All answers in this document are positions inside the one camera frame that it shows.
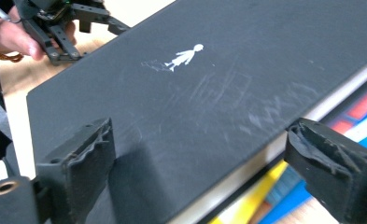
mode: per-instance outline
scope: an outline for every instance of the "hand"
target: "hand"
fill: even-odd
[[[13,21],[20,18],[16,7],[13,7],[8,15]],[[66,25],[65,32],[69,39],[75,43],[75,24],[73,22]],[[53,41],[53,46],[58,48],[55,41]],[[15,24],[0,19],[0,53],[10,53],[12,51],[29,55],[36,61],[41,60],[45,54],[40,45],[25,32],[21,22]]]

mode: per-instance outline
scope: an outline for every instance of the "beige surface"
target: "beige surface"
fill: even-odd
[[[134,26],[171,2],[173,0],[108,0],[106,8],[115,18]],[[77,32],[77,48],[80,52],[91,52],[114,37],[107,31],[106,26],[95,25],[92,27],[91,34]],[[49,63],[47,58],[41,62],[34,62],[28,57],[25,57],[20,63],[0,62],[0,78],[7,105],[7,114],[22,175],[35,176],[25,97],[28,91],[55,76],[67,66],[55,67]],[[311,201],[280,223],[319,223],[319,221],[337,223],[318,202]]]

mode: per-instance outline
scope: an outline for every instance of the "black mechanical device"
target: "black mechanical device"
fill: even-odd
[[[0,223],[85,223],[116,152],[110,119],[81,128],[36,164],[36,178],[0,181]]]
[[[52,64],[73,63],[82,56],[68,39],[64,28],[79,20],[80,32],[89,33],[93,22],[108,25],[108,31],[120,35],[129,26],[109,15],[102,0],[15,0],[21,22],[28,34],[47,53]],[[51,39],[60,47],[55,48]]]
[[[288,129],[285,160],[340,223],[367,223],[367,148],[326,125],[299,119]]]

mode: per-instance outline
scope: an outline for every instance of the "stick figure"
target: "stick figure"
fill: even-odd
[[[170,66],[172,65],[169,70],[171,70],[172,72],[174,71],[174,68],[176,66],[179,66],[181,63],[184,64],[189,64],[189,62],[191,61],[192,57],[194,57],[195,52],[198,52],[200,50],[202,50],[204,48],[203,45],[198,44],[196,46],[194,46],[194,49],[190,49],[190,50],[186,50],[186,51],[182,51],[177,53],[176,55],[180,55],[177,58],[175,58],[174,60],[172,60],[170,63],[165,63],[166,66]]]

